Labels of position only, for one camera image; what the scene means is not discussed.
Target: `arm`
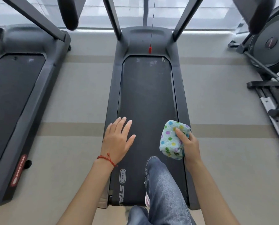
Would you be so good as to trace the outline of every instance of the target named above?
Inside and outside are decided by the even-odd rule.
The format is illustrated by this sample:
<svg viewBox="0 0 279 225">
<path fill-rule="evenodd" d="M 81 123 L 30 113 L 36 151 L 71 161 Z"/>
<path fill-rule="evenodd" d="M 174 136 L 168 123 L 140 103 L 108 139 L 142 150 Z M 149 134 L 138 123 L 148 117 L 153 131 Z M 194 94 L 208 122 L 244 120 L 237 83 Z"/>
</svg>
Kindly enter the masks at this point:
<svg viewBox="0 0 279 225">
<path fill-rule="evenodd" d="M 132 135 L 126 141 L 132 121 L 127 122 L 122 131 L 125 121 L 126 117 L 118 118 L 107 127 L 101 147 L 101 155 L 108 157 L 107 153 L 109 153 L 115 164 L 123 159 L 135 138 L 135 135 Z M 112 170 L 113 165 L 109 161 L 102 158 L 95 160 L 89 174 L 57 225 L 92 224 L 100 196 Z"/>
<path fill-rule="evenodd" d="M 192 133 L 187 138 L 179 129 L 176 129 L 176 134 L 184 144 L 185 164 L 192 175 L 205 224 L 239 225 L 215 181 L 202 162 L 197 138 Z"/>
</svg>

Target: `treadmill belt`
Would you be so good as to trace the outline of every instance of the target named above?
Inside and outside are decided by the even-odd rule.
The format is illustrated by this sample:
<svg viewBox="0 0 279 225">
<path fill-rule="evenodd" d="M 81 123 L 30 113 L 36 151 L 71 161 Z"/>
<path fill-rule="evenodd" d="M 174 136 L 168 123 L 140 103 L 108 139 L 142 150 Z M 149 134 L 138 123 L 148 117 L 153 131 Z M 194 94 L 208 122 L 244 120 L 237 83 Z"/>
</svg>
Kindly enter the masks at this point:
<svg viewBox="0 0 279 225">
<path fill-rule="evenodd" d="M 43 55 L 0 59 L 0 159 L 44 63 Z"/>
<path fill-rule="evenodd" d="M 136 138 L 119 167 L 112 172 L 112 205 L 145 205 L 145 166 L 148 158 L 157 156 L 164 162 L 186 203 L 187 185 L 183 160 L 174 160 L 159 150 L 164 125 L 169 120 L 178 121 L 170 62 L 164 57 L 131 56 L 122 70 L 118 117 L 132 120 L 129 136 Z M 126 170 L 126 180 L 119 178 Z M 124 201 L 120 199 L 124 186 Z"/>
</svg>

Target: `leg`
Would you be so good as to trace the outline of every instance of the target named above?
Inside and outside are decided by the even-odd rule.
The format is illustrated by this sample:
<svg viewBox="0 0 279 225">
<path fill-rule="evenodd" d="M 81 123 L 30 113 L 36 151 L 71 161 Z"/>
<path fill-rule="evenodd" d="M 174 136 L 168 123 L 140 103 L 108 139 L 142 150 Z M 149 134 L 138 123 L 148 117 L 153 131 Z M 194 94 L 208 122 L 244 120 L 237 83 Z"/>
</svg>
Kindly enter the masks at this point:
<svg viewBox="0 0 279 225">
<path fill-rule="evenodd" d="M 196 225 L 176 182 L 166 165 L 156 156 L 147 161 L 145 179 L 146 191 L 150 198 L 150 223 Z"/>
<path fill-rule="evenodd" d="M 127 225 L 152 225 L 147 217 L 147 209 L 135 205 L 130 209 Z"/>
</svg>

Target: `hand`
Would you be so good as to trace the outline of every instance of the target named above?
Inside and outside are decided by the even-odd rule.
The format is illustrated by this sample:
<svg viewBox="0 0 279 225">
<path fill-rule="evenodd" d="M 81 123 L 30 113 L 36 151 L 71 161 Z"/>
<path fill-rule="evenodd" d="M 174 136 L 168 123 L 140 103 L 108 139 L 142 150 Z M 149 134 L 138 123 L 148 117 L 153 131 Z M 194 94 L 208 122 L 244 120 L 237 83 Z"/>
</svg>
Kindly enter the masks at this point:
<svg viewBox="0 0 279 225">
<path fill-rule="evenodd" d="M 198 139 L 190 132 L 189 138 L 178 128 L 175 130 L 176 135 L 184 144 L 184 155 L 185 155 L 185 165 L 190 171 L 193 166 L 196 164 L 202 163 L 199 141 Z"/>
<path fill-rule="evenodd" d="M 110 123 L 106 128 L 102 142 L 101 155 L 108 157 L 107 153 L 109 153 L 114 164 L 118 164 L 124 158 L 135 139 L 135 135 L 132 135 L 127 141 L 132 121 L 128 121 L 122 131 L 125 121 L 126 117 L 123 117 Z"/>
</svg>

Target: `polka dot towel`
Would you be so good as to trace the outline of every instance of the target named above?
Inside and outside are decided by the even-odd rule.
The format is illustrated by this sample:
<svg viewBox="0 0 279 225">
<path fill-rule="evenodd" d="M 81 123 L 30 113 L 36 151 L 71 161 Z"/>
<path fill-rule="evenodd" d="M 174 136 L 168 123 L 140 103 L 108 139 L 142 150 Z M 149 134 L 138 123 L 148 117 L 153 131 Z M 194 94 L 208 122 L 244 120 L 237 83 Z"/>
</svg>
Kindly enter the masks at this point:
<svg viewBox="0 0 279 225">
<path fill-rule="evenodd" d="M 190 127 L 177 121 L 168 121 L 164 126 L 160 139 L 159 150 L 168 157 L 180 160 L 184 156 L 183 143 L 177 137 L 175 128 L 179 128 L 187 137 L 189 137 Z"/>
</svg>

